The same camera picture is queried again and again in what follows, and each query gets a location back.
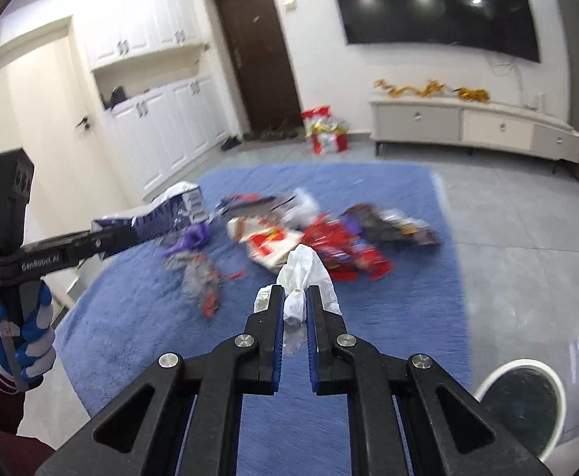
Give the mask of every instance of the drawer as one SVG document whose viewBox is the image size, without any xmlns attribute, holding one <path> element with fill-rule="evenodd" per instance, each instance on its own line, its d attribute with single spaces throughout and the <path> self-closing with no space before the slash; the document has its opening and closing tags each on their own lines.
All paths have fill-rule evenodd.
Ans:
<svg viewBox="0 0 579 476">
<path fill-rule="evenodd" d="M 467 143 L 529 151 L 533 135 L 532 122 L 477 111 L 463 112 L 463 141 Z"/>
<path fill-rule="evenodd" d="M 459 141 L 459 112 L 425 105 L 377 105 L 378 141 L 454 143 Z"/>
<path fill-rule="evenodd" d="M 544 125 L 535 125 L 532 152 L 538 157 L 578 163 L 579 136 Z"/>
</svg>

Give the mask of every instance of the black tv screen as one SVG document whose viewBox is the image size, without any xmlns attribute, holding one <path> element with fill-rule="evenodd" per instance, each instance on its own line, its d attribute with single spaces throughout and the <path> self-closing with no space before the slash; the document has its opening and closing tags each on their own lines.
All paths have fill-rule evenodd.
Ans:
<svg viewBox="0 0 579 476">
<path fill-rule="evenodd" d="M 349 44 L 443 43 L 539 62 L 528 0 L 338 0 Z"/>
</svg>

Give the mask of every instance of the glove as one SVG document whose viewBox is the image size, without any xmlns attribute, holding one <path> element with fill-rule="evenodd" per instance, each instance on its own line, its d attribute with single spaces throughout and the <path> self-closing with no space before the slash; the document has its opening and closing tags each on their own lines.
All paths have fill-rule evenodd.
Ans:
<svg viewBox="0 0 579 476">
<path fill-rule="evenodd" d="M 7 310 L 0 301 L 0 323 L 5 319 L 6 314 Z M 53 317 L 52 293 L 47 284 L 42 283 L 38 293 L 36 308 L 26 317 L 22 327 L 22 336 L 25 342 L 16 350 L 16 362 L 21 368 L 20 376 L 27 383 L 32 383 L 48 372 L 56 360 L 56 351 L 52 346 L 56 334 L 50 327 Z M 19 326 L 12 322 L 8 323 L 8 325 L 11 337 L 18 337 L 21 333 Z M 3 349 L 1 334 L 0 378 L 14 382 L 12 370 Z"/>
</svg>

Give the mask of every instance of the metal bolt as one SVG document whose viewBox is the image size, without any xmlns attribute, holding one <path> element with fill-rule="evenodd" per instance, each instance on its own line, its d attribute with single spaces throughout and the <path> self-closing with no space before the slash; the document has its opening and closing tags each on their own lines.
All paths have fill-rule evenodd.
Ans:
<svg viewBox="0 0 579 476">
<path fill-rule="evenodd" d="M 250 347 L 254 343 L 254 337 L 250 334 L 240 334 L 234 339 L 237 347 Z"/>
<path fill-rule="evenodd" d="M 354 335 L 345 333 L 338 335 L 336 342 L 338 342 L 338 345 L 341 347 L 353 347 L 357 340 Z"/>
<path fill-rule="evenodd" d="M 416 354 L 412 357 L 412 364 L 418 369 L 427 369 L 433 364 L 433 360 L 425 354 Z"/>
<path fill-rule="evenodd" d="M 171 352 L 162 354 L 159 357 L 159 365 L 164 367 L 165 369 L 169 369 L 171 367 L 175 367 L 179 363 L 179 358 L 177 354 L 173 354 Z"/>
</svg>

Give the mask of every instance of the gray drawer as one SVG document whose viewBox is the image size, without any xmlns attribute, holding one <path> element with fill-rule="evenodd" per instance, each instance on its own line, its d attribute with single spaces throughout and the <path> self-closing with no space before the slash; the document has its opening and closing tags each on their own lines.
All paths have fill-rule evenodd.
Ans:
<svg viewBox="0 0 579 476">
<path fill-rule="evenodd" d="M 380 104 L 376 106 L 378 141 L 455 143 L 460 140 L 460 110 Z"/>
<path fill-rule="evenodd" d="M 579 136 L 544 125 L 535 125 L 532 153 L 548 159 L 579 162 Z"/>
</svg>

